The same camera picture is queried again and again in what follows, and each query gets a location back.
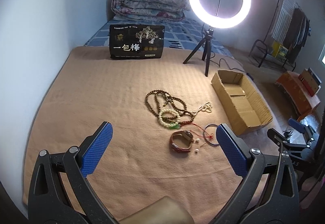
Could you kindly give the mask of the blue metal bangle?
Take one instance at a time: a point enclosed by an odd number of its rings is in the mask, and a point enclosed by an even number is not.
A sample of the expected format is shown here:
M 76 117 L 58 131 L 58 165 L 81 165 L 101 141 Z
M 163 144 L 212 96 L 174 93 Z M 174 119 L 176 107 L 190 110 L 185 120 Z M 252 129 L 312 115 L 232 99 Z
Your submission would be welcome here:
M 206 144 L 212 147 L 218 147 L 219 143 L 217 141 L 217 124 L 207 124 L 204 127 L 203 138 Z

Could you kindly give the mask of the folded floral quilt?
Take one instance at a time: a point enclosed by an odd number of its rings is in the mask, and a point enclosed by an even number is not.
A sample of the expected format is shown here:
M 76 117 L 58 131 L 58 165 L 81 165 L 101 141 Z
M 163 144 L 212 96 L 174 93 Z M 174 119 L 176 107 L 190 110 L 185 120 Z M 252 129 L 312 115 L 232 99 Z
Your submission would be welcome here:
M 191 8 L 188 0 L 112 0 L 111 10 L 121 20 L 176 22 Z

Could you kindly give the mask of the black snack bag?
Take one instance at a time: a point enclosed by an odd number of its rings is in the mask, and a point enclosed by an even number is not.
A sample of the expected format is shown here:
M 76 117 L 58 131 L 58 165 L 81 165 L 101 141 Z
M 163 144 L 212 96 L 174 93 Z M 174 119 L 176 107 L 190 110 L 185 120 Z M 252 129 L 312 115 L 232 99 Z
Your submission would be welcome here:
M 164 49 L 165 27 L 162 25 L 110 25 L 111 59 L 159 59 Z

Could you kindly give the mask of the brown leather watch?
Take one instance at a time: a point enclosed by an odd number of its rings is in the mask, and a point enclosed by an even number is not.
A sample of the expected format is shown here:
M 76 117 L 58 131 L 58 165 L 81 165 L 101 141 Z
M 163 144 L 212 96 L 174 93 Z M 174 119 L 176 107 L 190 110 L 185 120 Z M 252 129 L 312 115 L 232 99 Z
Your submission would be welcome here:
M 193 135 L 187 130 L 174 132 L 170 136 L 171 149 L 177 153 L 189 153 L 194 143 Z

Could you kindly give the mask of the tan blanket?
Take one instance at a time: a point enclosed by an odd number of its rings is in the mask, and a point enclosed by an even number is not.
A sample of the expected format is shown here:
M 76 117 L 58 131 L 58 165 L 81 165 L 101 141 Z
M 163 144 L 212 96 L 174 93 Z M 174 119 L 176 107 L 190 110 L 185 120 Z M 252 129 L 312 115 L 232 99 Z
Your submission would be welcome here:
M 24 164 L 27 201 L 31 175 L 41 150 L 64 152 L 78 146 L 108 121 L 113 138 L 93 174 L 98 197 L 123 219 L 164 196 L 178 201 L 195 223 L 208 223 L 231 197 L 241 178 L 219 147 L 200 141 L 198 153 L 170 149 L 172 130 L 162 127 L 145 105 L 149 91 L 161 89 L 186 102 L 189 110 L 210 102 L 191 130 L 228 123 L 211 78 L 204 75 L 202 54 L 184 64 L 187 50 L 165 48 L 159 59 L 112 60 L 107 47 L 77 47 L 47 93 L 33 123 Z

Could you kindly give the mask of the black clothes rack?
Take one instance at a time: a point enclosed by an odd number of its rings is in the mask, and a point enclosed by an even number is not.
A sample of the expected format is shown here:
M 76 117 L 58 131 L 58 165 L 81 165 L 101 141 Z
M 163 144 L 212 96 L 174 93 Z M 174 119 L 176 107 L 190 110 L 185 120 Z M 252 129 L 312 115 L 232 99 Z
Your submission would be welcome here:
M 276 8 L 263 39 L 255 40 L 249 57 L 261 67 L 274 64 L 295 70 L 296 59 L 311 36 L 311 21 L 296 0 L 277 0 Z

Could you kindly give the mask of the orange wooden stool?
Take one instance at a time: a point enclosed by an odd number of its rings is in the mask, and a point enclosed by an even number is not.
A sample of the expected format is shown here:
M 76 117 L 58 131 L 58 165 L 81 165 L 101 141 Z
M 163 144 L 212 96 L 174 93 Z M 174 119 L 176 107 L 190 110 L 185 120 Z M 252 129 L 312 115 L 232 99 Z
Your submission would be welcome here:
M 304 69 L 300 74 L 287 71 L 275 82 L 289 95 L 298 115 L 298 121 L 313 113 L 320 99 L 317 96 L 322 81 L 311 69 Z

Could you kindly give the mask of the cardboard box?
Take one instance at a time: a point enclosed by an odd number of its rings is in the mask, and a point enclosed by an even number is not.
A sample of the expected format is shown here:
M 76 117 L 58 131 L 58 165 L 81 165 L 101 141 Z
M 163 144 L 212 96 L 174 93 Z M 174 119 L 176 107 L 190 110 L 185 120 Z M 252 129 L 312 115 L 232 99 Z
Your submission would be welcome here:
M 264 128 L 273 120 L 271 110 L 247 75 L 220 69 L 214 74 L 211 85 L 235 135 Z

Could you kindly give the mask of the white bead bracelet green pendant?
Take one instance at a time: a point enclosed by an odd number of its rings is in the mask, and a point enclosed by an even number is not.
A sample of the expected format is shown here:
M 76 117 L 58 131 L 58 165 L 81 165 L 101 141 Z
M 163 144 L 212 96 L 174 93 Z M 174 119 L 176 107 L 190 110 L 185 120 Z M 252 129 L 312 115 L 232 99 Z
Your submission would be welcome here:
M 180 114 L 172 109 L 163 109 L 158 114 L 158 121 L 167 129 L 178 129 L 180 127 Z

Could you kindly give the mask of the blue patterned bed sheet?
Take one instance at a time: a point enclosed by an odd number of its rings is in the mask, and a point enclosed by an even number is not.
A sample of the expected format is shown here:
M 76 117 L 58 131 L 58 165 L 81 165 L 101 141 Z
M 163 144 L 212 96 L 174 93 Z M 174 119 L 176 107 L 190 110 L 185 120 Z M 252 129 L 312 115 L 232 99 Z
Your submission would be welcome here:
M 193 50 L 205 36 L 201 25 L 193 19 L 184 19 L 178 22 L 110 20 L 86 43 L 86 45 L 94 47 L 107 46 L 109 48 L 110 25 L 117 24 L 164 26 L 164 48 Z

